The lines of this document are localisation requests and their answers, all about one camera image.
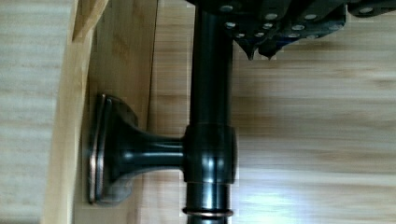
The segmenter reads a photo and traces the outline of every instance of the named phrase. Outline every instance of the light wooden panel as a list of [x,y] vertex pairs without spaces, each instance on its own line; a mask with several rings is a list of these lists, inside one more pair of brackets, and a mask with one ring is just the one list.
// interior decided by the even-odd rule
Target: light wooden panel
[[[153,133],[181,136],[188,124],[193,13],[160,1]],[[272,61],[235,46],[233,223],[396,223],[395,15],[349,17]],[[185,223],[184,186],[180,172],[146,175],[140,223]]]
[[139,128],[146,129],[156,15],[156,0],[110,0],[97,24],[78,153],[75,224],[134,224],[138,220],[141,178],[134,181],[133,196],[126,202],[112,208],[92,206],[87,202],[86,165],[96,94],[124,100],[138,116]]
[[0,2],[0,223],[42,217],[72,6]]

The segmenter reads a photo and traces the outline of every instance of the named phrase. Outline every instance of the metal ring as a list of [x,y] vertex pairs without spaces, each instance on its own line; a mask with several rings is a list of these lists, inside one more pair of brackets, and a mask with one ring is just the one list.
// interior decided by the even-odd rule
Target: metal ring
[[196,217],[231,217],[233,215],[233,210],[188,210],[183,208],[183,212],[187,215]]

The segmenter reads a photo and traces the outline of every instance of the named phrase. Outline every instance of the wooden wall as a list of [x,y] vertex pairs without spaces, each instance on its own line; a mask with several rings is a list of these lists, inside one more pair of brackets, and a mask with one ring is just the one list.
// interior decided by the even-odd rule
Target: wooden wall
[[72,6],[0,2],[0,223],[42,216]]
[[[188,124],[194,8],[160,1],[148,128]],[[268,61],[235,46],[233,223],[396,223],[396,14]],[[145,175],[140,223],[185,223],[182,173]]]
[[[147,120],[153,133],[184,133],[194,8],[160,0],[150,85],[156,1],[109,4],[100,27],[111,32],[93,42],[96,51],[99,17],[72,38],[77,2],[0,3],[0,222],[184,223],[180,172],[144,175],[129,202],[98,209],[83,197],[82,155],[99,91],[126,100],[142,128]],[[395,15],[349,17],[342,31],[272,61],[249,62],[235,46],[233,223],[396,223]],[[116,74],[127,77],[114,82]]]

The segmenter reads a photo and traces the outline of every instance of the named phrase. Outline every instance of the wood grain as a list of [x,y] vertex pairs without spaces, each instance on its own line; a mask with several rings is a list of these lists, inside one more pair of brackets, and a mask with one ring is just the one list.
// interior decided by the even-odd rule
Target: wood grain
[[43,214],[72,2],[0,2],[0,223]]
[[[148,129],[188,124],[194,8],[162,0]],[[272,61],[234,48],[233,223],[396,223],[396,14],[348,17]],[[185,223],[182,173],[145,176],[140,223]]]
[[111,208],[88,204],[87,155],[98,93],[121,98],[138,116],[139,128],[146,129],[156,15],[155,0],[111,0],[97,24],[71,210],[75,224],[135,224],[139,218],[141,177],[134,180],[133,195],[126,202]]

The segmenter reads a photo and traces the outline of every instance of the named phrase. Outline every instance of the black metal rod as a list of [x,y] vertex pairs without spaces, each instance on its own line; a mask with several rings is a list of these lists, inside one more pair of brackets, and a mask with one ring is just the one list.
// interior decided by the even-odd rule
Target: black metal rod
[[190,125],[183,137],[188,224],[226,224],[236,166],[231,123],[233,40],[196,6]]
[[233,40],[219,16],[195,11],[190,124],[230,124]]

